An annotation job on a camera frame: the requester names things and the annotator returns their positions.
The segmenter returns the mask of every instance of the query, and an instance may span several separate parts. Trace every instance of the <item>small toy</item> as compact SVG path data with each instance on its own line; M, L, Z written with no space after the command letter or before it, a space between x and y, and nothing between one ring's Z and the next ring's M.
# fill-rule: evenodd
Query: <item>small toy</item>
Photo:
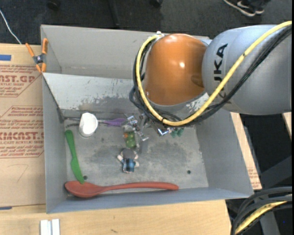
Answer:
M138 162L136 161L138 159L138 155L136 151L132 149L123 149L117 158L123 164L123 172L125 173L132 173L134 172L134 168L139 166Z

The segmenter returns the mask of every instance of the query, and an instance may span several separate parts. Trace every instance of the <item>yellow cable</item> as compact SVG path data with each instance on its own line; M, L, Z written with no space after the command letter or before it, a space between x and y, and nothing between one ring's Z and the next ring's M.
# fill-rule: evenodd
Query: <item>yellow cable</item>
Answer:
M239 226L238 228L235 229L234 234L240 233L242 230L244 230L248 225L250 225L255 219L263 215L264 213L270 211L276 206L282 205L287 203L287 201L281 201L281 202L276 202L276 203L271 203L271 204L266 204L257 210L255 210L250 216L248 216Z
M287 27L289 25L292 24L292 21L287 21L281 24L278 24L277 26L271 28L270 30L268 30L267 32L265 32L261 37L259 37L254 43L252 43L246 50L245 52L238 58L238 60L234 63L234 65L231 67L231 69L229 70L229 72L226 74L226 76L224 77L224 79L220 82L220 84L217 86L217 88L215 89L215 91L210 95L210 97L208 98L208 100L203 104L203 106L197 110L193 115L191 115L190 117L181 120L181 121L169 121L167 119L164 119L162 116L160 116L154 109L153 107L150 105L145 93L144 93L144 89L142 86L142 82L141 82L141 77L140 77L140 61L141 61L141 57L142 57L142 53L143 50L145 49L146 45L148 43L150 43L151 41L153 41L154 39L158 38L158 35L154 35L152 37L150 37L149 39L147 39L143 45L141 46L138 55L137 55L137 60L136 60L136 80L137 80L137 86L138 86L138 90L140 92L140 95L145 103L145 105L147 106L147 108L149 109L149 111L154 115L154 117L156 117L159 121L163 122L164 124L170 125L170 126L180 126L180 125L184 125L184 124L188 124L189 122L193 121L195 118L197 118L200 114L202 114L204 112L204 110L206 110L206 108L212 103L212 101L217 97L217 95L220 93L220 91L223 89L223 87L225 86L225 84L227 83L227 81L230 79L230 77L233 75L233 73L235 72L235 70L237 69L237 67L242 63L242 61L264 40L266 39L269 35L273 34L274 32Z

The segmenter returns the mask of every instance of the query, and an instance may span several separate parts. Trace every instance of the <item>green plastic utensil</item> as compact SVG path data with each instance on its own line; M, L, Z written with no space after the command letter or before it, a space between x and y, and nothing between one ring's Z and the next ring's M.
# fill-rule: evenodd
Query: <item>green plastic utensil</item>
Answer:
M77 160L73 132L71 130L66 130L65 131L65 136L67 138L68 145L69 145L69 148L70 148L70 151L71 151L71 154L72 154L72 160L71 160L72 171L73 171L76 179L81 184L83 184L85 181L84 181L84 178L83 178L83 175L82 175L82 172L80 170L79 163L78 163L78 160Z

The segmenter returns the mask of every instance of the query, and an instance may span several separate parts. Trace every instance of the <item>purple object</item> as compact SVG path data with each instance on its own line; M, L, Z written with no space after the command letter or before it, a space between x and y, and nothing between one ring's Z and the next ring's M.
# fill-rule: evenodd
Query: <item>purple object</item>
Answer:
M99 123L104 123L110 126L121 126L125 121L126 119L124 118L116 118L113 120L98 120Z

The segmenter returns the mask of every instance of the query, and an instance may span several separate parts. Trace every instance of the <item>red spoon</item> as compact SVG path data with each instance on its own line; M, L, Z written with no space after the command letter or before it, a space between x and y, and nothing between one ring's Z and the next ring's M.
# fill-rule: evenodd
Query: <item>red spoon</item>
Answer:
M128 188L156 188L164 190L178 190L178 186L165 182L138 182L115 186L97 186L88 182L81 184L79 181L68 181L64 184L65 189L76 197L90 198L108 190Z

